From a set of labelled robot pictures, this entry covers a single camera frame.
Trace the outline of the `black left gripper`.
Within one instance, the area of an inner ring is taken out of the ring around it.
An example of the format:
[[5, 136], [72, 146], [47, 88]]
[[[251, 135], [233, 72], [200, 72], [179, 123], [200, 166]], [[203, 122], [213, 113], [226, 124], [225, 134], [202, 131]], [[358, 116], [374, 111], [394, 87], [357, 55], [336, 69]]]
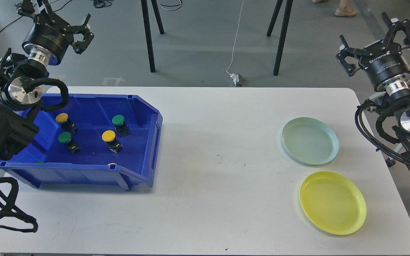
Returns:
[[[69, 45], [77, 54], [82, 54], [94, 39], [88, 26], [91, 18], [87, 14], [82, 25], [70, 26], [62, 17], [56, 15], [47, 0], [37, 1], [40, 12], [33, 16], [33, 27], [22, 43], [28, 59], [42, 65], [59, 65]], [[74, 36], [81, 34], [83, 39], [75, 41]]]

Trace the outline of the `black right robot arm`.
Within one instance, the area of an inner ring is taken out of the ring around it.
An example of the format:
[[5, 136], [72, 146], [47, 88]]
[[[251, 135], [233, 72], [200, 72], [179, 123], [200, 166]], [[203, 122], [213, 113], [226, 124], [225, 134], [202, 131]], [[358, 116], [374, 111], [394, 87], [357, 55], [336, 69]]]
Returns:
[[410, 172], [410, 65], [402, 54], [410, 49], [410, 20], [381, 16], [388, 27], [383, 39], [359, 49], [340, 35], [336, 58], [348, 76], [363, 70], [375, 91], [357, 107], [358, 131], [388, 156], [388, 167], [400, 162]]

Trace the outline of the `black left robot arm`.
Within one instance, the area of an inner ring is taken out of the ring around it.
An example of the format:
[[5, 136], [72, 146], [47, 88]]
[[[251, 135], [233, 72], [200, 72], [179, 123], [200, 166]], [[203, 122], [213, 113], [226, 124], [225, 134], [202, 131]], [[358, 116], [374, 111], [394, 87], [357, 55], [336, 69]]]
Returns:
[[[72, 26], [59, 16], [47, 0], [38, 0], [39, 13], [31, 0], [18, 5], [20, 16], [33, 20], [33, 26], [22, 43], [24, 54], [9, 48], [0, 60], [0, 160], [10, 160], [25, 149], [39, 132], [34, 120], [40, 111], [52, 112], [69, 102], [65, 83], [49, 77], [47, 67], [59, 65], [68, 49], [83, 53], [94, 38], [87, 14], [83, 24]], [[0, 177], [0, 220], [13, 217], [31, 224], [21, 229], [37, 232], [36, 219], [16, 206], [19, 185], [15, 178]]]

